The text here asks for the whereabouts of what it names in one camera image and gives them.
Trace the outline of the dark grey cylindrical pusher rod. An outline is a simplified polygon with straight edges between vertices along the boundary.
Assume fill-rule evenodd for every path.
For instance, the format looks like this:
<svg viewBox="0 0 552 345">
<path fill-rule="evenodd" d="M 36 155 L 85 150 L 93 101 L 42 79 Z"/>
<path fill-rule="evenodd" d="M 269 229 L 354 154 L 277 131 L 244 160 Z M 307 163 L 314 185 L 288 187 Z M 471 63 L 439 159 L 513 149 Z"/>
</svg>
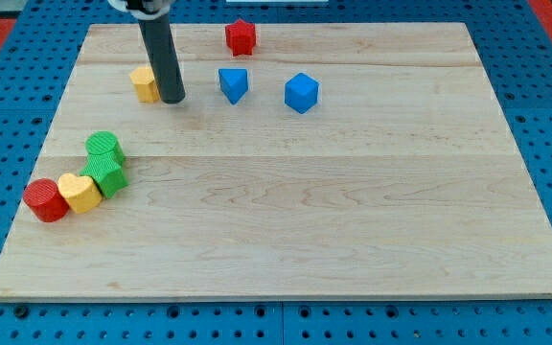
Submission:
<svg viewBox="0 0 552 345">
<path fill-rule="evenodd" d="M 138 21 L 161 101 L 179 104 L 186 97 L 169 17 Z"/>
</svg>

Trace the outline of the white rod mount collar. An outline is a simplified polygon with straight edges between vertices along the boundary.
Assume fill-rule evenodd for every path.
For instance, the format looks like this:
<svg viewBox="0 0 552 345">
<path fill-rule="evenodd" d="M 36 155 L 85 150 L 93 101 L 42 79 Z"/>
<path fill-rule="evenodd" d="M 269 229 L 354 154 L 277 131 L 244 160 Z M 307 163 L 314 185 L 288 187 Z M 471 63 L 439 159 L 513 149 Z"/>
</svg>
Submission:
<svg viewBox="0 0 552 345">
<path fill-rule="evenodd" d="M 170 12 L 173 0 L 108 0 L 108 3 L 138 20 L 154 20 Z"/>
</svg>

